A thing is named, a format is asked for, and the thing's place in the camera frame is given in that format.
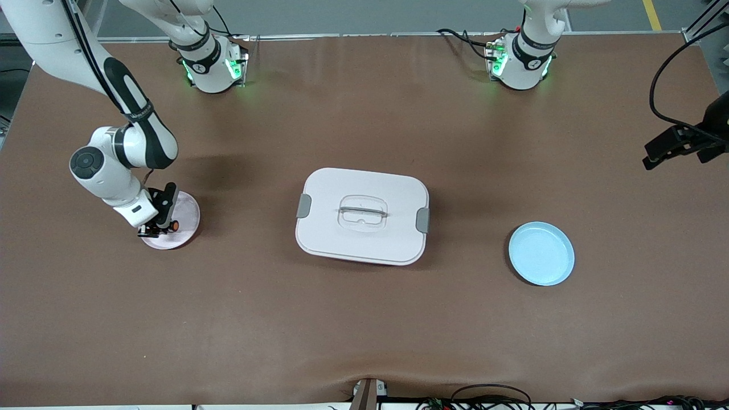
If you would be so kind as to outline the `pink round plate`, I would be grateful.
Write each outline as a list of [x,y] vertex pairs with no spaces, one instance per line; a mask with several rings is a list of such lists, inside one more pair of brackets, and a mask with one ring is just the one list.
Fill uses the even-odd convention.
[[170,250],[184,246],[193,239],[200,223],[200,208],[195,198],[187,192],[179,192],[172,212],[173,222],[177,222],[175,232],[161,233],[157,237],[141,237],[146,245],[154,249]]

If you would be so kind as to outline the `light blue round plate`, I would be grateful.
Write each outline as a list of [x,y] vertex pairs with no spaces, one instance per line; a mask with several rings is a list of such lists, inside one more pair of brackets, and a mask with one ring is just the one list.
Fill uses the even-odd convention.
[[575,250],[563,231],[545,222],[528,222],[511,234],[507,255],[517,275],[531,285],[555,286],[575,267]]

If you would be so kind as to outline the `white lidded storage box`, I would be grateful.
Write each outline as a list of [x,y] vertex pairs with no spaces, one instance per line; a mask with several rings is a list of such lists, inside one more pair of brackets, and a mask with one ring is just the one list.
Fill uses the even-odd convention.
[[327,167],[306,179],[296,218],[308,254],[403,267],[426,249],[429,191],[406,175]]

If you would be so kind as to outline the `brown table cover mat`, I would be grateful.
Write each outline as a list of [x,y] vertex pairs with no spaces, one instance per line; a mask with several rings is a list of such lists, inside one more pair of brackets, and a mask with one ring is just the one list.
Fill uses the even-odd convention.
[[[108,99],[34,67],[0,150],[0,407],[343,400],[498,383],[536,401],[729,397],[729,169],[644,146],[680,34],[568,35],[528,92],[443,37],[252,45],[247,85],[206,95],[165,44],[110,44],[179,140],[149,184],[200,205],[176,250],[71,176]],[[409,175],[430,196],[407,266],[309,255],[317,169]],[[523,280],[507,245],[559,228],[575,267]]]

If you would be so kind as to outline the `small metal table bracket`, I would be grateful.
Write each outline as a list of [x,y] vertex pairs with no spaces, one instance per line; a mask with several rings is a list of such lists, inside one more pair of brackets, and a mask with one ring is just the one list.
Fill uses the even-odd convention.
[[387,397],[387,384],[380,379],[361,379],[353,389],[349,410],[381,410],[381,397]]

